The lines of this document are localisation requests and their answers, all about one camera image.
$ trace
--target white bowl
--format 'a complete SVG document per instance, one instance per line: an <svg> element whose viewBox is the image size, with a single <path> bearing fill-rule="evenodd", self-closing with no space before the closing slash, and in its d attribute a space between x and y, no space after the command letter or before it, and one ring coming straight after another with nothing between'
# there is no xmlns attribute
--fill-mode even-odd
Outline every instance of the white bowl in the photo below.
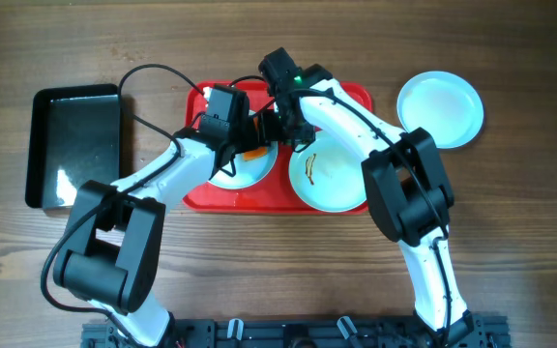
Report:
<svg viewBox="0 0 557 348"><path fill-rule="evenodd" d="M323 130L291 156L289 180L303 202L322 212L346 212L366 201L360 161Z"/></svg>
<svg viewBox="0 0 557 348"><path fill-rule="evenodd" d="M450 72L423 72L412 77L398 94L396 112L406 131L422 127L440 149L465 145L484 122L479 94Z"/></svg>

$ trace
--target red tray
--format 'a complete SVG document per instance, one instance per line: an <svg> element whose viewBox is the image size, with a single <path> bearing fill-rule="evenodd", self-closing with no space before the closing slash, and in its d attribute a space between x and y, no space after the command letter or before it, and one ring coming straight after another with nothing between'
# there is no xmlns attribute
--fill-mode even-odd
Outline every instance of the red tray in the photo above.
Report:
<svg viewBox="0 0 557 348"><path fill-rule="evenodd" d="M200 88L213 87L216 83L227 84L229 81L205 81L198 84ZM360 84L343 82L341 86L356 102L372 111L373 103L370 93ZM257 110L270 101L266 84L258 81L243 81L238 88L246 91L250 100L250 109ZM201 95L191 90L186 110L186 124L192 121L192 115L206 109L206 101ZM245 214L328 214L311 208L300 200L289 182L288 168L291 159L291 147L280 145L275 166L259 183L242 189L217 188L206 183L195 188L184 197L189 208L204 213L245 213ZM368 205L362 205L340 214L354 215L365 212Z"/></svg>

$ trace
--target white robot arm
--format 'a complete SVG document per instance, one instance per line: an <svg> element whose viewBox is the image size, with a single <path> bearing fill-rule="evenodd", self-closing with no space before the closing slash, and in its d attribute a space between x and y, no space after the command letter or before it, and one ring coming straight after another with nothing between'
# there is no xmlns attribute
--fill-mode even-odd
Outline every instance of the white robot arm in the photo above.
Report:
<svg viewBox="0 0 557 348"><path fill-rule="evenodd" d="M213 175L216 152L201 142L192 139L178 139L182 154L161 174L149 181L142 188L130 193L139 199L154 198L165 205L169 212L187 193L205 184ZM143 169L129 177L117 180L111 185L119 191L127 189L162 167L174 156L178 156L175 144L159 157L148 163ZM168 311L158 302L152 292L147 296L141 307L128 314L118 313L112 306L96 300L89 303L95 307L106 309L126 328L132 338L140 345L157 347L163 339L171 320Z"/></svg>
<svg viewBox="0 0 557 348"><path fill-rule="evenodd" d="M391 126L370 113L350 98L335 79L321 80L311 86L311 89L332 90L335 97L356 108L394 143L401 139L400 135L404 130ZM376 137L370 127L353 112L328 98L303 97L300 99L300 106L307 122L327 131L360 161L367 160L373 151L383 151L388 148L388 144ZM423 236L418 246L409 246L404 241L398 242L414 285L416 312L435 331L444 327L447 315L444 284L431 248L432 241L437 237L442 237L439 227ZM439 248L451 289L453 299L451 323L454 323L462 317L467 310L467 305L461 299L456 287L448 241L439 242Z"/></svg>

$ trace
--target orange item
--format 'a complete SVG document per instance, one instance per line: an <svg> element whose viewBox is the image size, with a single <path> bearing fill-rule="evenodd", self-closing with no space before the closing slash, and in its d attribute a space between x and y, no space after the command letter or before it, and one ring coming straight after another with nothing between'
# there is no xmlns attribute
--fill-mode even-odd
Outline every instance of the orange item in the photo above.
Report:
<svg viewBox="0 0 557 348"><path fill-rule="evenodd" d="M259 159L262 156L268 155L268 148L267 147L260 147L256 150L247 151L242 154L243 160L254 160Z"/></svg>

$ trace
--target black mounting bracket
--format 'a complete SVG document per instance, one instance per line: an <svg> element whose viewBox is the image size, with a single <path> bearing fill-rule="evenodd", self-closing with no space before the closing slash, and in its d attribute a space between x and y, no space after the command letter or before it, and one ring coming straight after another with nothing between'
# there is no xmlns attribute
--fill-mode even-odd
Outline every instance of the black mounting bracket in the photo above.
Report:
<svg viewBox="0 0 557 348"><path fill-rule="evenodd" d="M203 143L217 153L212 176L219 171L235 176L235 155L259 147L257 130L249 117L247 93L219 84L212 89L208 109L200 115L198 127L184 127L175 136ZM230 162L228 172L223 167Z"/></svg>
<svg viewBox="0 0 557 348"><path fill-rule="evenodd" d="M268 94L276 99L281 141L291 145L292 149L297 144L313 142L315 127L302 114L300 96L290 93L310 88L321 80L333 78L333 75L318 64L303 70L296 66L283 47L266 55L258 69L268 82Z"/></svg>
<svg viewBox="0 0 557 348"><path fill-rule="evenodd" d="M451 348L511 348L509 324L503 316L470 314L471 328ZM246 321L241 339L228 335L227 322L175 320L180 346L187 348L347 348L357 341L363 348L431 348L433 340L417 316L355 319L357 332L346 340L335 320ZM171 345L160 345L171 348ZM81 348L133 348L110 322L83 325Z"/></svg>
<svg viewBox="0 0 557 348"><path fill-rule="evenodd" d="M444 225L454 194L435 142L426 130L403 133L396 148L407 158ZM393 242L417 247L437 223L414 180L400 180L403 164L391 149L373 151L362 163L368 210L377 227Z"/></svg>

